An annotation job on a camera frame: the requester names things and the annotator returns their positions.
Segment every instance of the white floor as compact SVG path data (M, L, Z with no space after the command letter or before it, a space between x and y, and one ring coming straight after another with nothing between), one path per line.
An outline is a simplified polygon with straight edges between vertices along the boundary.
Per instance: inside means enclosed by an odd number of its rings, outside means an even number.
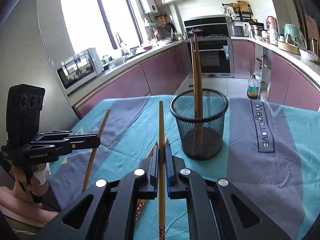
M182 89L176 92L176 95L187 90L193 89L189 87L193 85L193 79L189 78ZM202 88L213 89L221 92L230 98L248 98L247 88L248 79L243 78L202 78Z

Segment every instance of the camera lens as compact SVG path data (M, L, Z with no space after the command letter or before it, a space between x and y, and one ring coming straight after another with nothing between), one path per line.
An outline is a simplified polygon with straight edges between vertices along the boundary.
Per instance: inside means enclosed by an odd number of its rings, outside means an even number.
M30 100L29 100L29 106L30 108L34 108L35 107L35 104L36 104L36 95L32 95L30 97Z
M42 104L42 97L39 97L38 98L38 106L41 106L41 104Z
M21 102L20 102L20 105L22 108L25 108L26 105L27 105L27 102L28 102L28 98L26 95L24 95L22 98L21 98Z

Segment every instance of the kitchen counter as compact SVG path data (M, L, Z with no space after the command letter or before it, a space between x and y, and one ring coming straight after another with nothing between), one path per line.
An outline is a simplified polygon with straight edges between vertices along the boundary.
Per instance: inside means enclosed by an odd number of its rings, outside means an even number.
M302 70L305 74L307 74L313 81L315 84L318 85L318 87L320 88L320 66L318 66L317 64L308 61L304 58L301 58L299 55L296 54L292 54L289 52L286 52L282 49L279 49L277 46L272 45L272 44L268 44L266 42L263 41L258 41L256 39L253 38L248 38L248 37L231 37L232 40L246 40L246 41L252 41L258 45L261 45L277 54L279 54L280 56L282 56L283 58L287 59L288 61L290 61L291 63L293 63L294 65L296 65L300 70Z
M82 98L84 98L86 95L91 93L93 90L104 84L105 82L109 81L110 79L116 77L121 72L130 69L131 67L139 64L140 62L159 54L160 52L172 48L174 46L177 46L181 44L182 41L175 41L170 44L167 44L163 47L157 46L141 55L138 55L137 57L134 57L128 61L126 61L124 64L114 67L113 69L108 69L103 71L100 75L95 77L94 79L90 80L86 84L82 85L75 91L73 91L71 94L68 95L68 101L71 106L74 106L77 102L79 102Z

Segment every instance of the human hand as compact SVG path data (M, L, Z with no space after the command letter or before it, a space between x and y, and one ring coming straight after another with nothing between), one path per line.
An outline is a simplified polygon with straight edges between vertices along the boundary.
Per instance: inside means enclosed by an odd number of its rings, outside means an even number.
M46 168L46 163L37 165L38 171L43 171L45 168ZM21 183L27 182L25 173L23 172L22 169L18 167L13 167L13 173L14 173L16 182L12 190L12 196L25 202L31 202L27 197L27 193L23 191L23 189L20 187L20 184L19 184L19 182ZM49 188L48 177L49 177L49 171L46 171L45 172L46 182L43 185L40 185L40 181L35 176L32 176L30 179L30 185L28 185L28 191L32 192L32 194L37 196L44 195Z

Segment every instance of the black wire mesh basket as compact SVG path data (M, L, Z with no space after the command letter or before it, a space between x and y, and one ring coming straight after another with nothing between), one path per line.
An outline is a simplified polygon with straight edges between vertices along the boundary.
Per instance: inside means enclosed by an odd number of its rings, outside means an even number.
M181 138L182 150L191 159L209 160L222 148L224 114L229 103L225 95L211 90L202 90L203 118L195 119L194 91L188 90L176 96L170 104ZM202 145L195 145L194 130L202 124Z

